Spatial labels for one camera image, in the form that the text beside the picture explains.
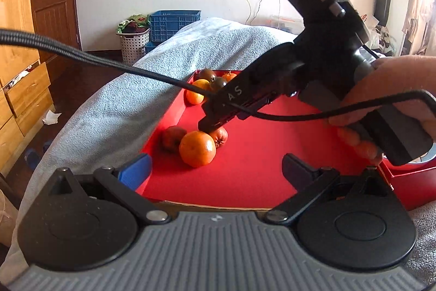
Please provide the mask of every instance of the white plastic basket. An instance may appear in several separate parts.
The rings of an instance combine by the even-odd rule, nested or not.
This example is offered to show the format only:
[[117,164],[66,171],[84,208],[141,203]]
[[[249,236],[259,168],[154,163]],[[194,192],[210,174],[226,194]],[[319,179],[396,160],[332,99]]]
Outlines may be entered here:
[[145,45],[150,41],[150,29],[138,34],[120,34],[121,53],[125,64],[133,65],[145,55]]

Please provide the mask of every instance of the human hand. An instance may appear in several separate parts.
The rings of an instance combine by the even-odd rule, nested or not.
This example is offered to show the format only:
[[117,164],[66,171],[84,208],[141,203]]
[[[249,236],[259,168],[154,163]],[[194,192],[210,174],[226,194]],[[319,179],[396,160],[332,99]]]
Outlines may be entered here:
[[[424,89],[433,95],[436,94],[436,57],[416,55],[385,57],[374,61],[372,66],[376,70],[351,89],[341,106],[412,90]],[[418,119],[424,130],[436,139],[436,118],[423,102],[410,100],[394,105],[404,114]],[[359,156],[378,165],[382,161],[382,154],[378,147],[372,142],[361,140],[357,132],[344,127],[362,119],[375,109],[377,107],[330,117],[329,123],[338,126],[339,137],[346,144],[354,147]]]

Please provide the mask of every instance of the blue plastic crate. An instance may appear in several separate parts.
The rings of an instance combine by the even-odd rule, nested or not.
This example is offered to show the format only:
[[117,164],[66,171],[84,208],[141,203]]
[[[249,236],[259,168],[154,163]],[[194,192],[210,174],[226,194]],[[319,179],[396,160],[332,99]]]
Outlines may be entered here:
[[145,52],[149,53],[153,51],[156,47],[158,47],[162,42],[148,42],[145,44]]
[[166,41],[184,26],[200,20],[201,10],[159,10],[150,15],[151,41]]

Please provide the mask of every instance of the gray ribbed plate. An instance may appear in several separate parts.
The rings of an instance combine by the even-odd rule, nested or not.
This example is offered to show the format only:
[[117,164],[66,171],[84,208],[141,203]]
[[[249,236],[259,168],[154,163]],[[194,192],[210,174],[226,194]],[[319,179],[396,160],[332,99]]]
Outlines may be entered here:
[[77,273],[31,266],[12,291],[418,291],[397,267],[373,274],[335,270],[308,255],[292,233],[253,212],[181,212],[145,228],[134,246],[105,266]]

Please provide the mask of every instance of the white paper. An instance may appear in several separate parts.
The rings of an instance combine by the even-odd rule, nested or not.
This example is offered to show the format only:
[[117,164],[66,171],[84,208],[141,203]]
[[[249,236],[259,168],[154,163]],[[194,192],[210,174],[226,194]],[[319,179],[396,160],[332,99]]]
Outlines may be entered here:
[[59,114],[55,114],[53,111],[49,110],[49,112],[45,115],[45,117],[42,119],[42,122],[46,125],[53,125],[57,123],[57,118],[61,115],[61,112]]

